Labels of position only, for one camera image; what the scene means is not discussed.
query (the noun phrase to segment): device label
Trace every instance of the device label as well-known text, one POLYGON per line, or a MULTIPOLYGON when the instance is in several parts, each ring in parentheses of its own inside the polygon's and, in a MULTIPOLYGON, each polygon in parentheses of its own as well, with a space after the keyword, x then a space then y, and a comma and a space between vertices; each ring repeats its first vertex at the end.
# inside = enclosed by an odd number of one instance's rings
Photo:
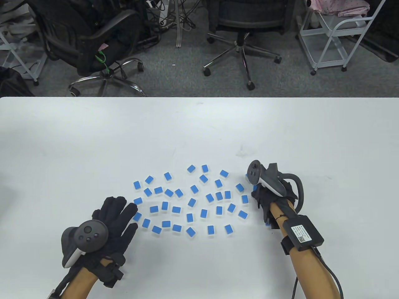
POLYGON ((299 242, 304 243, 312 240, 303 225, 293 226, 291 229, 298 238, 299 242))

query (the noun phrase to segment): office chair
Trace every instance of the office chair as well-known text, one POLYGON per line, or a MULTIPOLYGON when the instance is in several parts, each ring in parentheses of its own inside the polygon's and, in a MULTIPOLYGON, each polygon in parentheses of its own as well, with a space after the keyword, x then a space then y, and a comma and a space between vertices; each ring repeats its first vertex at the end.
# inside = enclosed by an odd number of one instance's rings
POLYGON ((102 85, 98 96, 104 96, 108 82, 118 83, 146 96, 136 83, 127 80, 123 67, 137 61, 139 72, 144 71, 143 62, 127 58, 136 45, 142 21, 134 10, 123 10, 104 25, 94 26, 89 15, 84 17, 68 0, 26 0, 34 12, 44 50, 51 60, 61 59, 77 69, 79 80, 68 86, 72 96, 79 96, 76 83, 99 80, 102 85), (108 45, 101 52, 99 48, 108 45))
POLYGON ((203 66, 203 74, 211 75, 209 66, 232 50, 241 54, 248 83, 247 88, 253 90, 255 84, 249 73, 246 50, 255 51, 274 57, 274 62, 281 63, 280 54, 253 46, 247 42, 248 36, 255 32, 278 31, 284 34, 289 30, 293 18, 295 0, 202 0, 208 10, 209 31, 207 40, 215 40, 230 44, 231 47, 203 66), (215 34, 216 31, 237 32, 235 41, 228 41, 215 34))

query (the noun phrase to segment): chair base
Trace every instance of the chair base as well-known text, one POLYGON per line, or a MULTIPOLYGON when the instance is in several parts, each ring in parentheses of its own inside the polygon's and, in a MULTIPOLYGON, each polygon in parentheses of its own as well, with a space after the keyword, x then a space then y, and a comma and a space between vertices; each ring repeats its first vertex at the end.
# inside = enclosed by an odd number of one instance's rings
POLYGON ((210 65, 214 64, 217 60, 219 60, 221 57, 225 56, 230 51, 236 50, 236 52, 241 54, 241 60, 242 60, 242 62, 244 64, 244 67, 245 67, 245 72, 246 72, 247 80, 248 80, 247 88, 249 90, 255 89, 255 84, 252 82, 251 75, 249 73, 245 50, 252 50, 252 51, 267 55, 267 56, 274 57, 275 58, 274 62, 277 63, 277 64, 280 64, 280 62, 282 60, 282 57, 280 56, 280 54, 277 54, 277 53, 274 53, 274 52, 270 52, 270 51, 268 51, 266 49, 262 49, 262 48, 259 48, 259 47, 255 47, 255 46, 247 43, 247 37, 248 36, 250 36, 250 33, 238 33, 237 40, 234 41, 234 42, 231 42, 231 41, 228 41, 228 40, 224 39, 221 36, 215 35, 213 33, 208 33, 207 40, 208 40, 209 43, 213 43, 215 40, 219 40, 219 41, 225 42, 227 44, 230 44, 232 47, 227 49, 223 53, 219 54, 217 57, 215 57, 213 60, 211 60, 208 64, 203 66, 202 71, 203 71, 204 76, 207 77, 207 76, 211 75, 211 71, 209 69, 210 65))
POLYGON ((88 77, 83 77, 80 78, 79 80, 76 80, 74 82, 72 82, 71 84, 69 84, 68 86, 68 90, 71 93, 72 96, 79 96, 80 95, 80 91, 78 89, 76 89, 74 87, 74 85, 76 83, 80 83, 80 82, 85 82, 85 81, 92 81, 92 80, 101 80, 102 84, 100 86, 100 89, 97 93, 97 96, 104 96, 105 95, 105 91, 107 89, 107 85, 108 82, 110 83, 118 83, 121 84, 123 86, 126 86, 128 88, 131 88, 133 90, 135 90, 136 92, 138 92, 141 96, 146 96, 146 94, 144 93, 143 89, 138 86, 136 83, 127 80, 127 76, 126 73, 123 70, 123 67, 131 62, 137 61, 137 69, 139 72, 143 72, 144 71, 144 65, 143 62, 140 59, 137 58, 128 58, 124 61, 124 63, 120 64, 118 63, 118 66, 111 69, 109 68, 109 73, 106 70, 103 70, 101 72, 99 72, 99 74, 97 76, 88 76, 88 77))

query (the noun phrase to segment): chair caster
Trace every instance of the chair caster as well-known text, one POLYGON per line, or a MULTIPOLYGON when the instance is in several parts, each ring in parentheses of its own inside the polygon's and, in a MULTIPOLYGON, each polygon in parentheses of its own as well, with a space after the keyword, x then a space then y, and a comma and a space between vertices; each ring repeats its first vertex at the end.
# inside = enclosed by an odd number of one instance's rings
POLYGON ((255 89, 255 84, 253 84, 253 82, 247 83, 247 88, 248 88, 248 90, 254 90, 255 89))
POLYGON ((204 69, 202 70, 202 72, 203 72, 203 75, 204 75, 205 77, 209 77, 209 76, 211 75, 211 70, 210 70, 208 67, 204 68, 204 69))
POLYGON ((75 87, 71 87, 69 92, 71 93, 72 96, 80 96, 80 91, 77 90, 75 87))
POLYGON ((137 63, 137 69, 139 72, 144 72, 144 64, 141 61, 137 63))

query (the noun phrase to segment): pink cloth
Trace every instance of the pink cloth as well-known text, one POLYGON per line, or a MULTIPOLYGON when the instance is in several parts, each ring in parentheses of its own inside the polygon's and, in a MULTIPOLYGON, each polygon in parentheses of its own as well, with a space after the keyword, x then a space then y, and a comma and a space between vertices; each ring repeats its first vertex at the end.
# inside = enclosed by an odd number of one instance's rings
POLYGON ((307 2, 308 7, 316 12, 326 15, 337 14, 339 17, 365 15, 370 10, 370 4, 364 0, 308 0, 307 2))

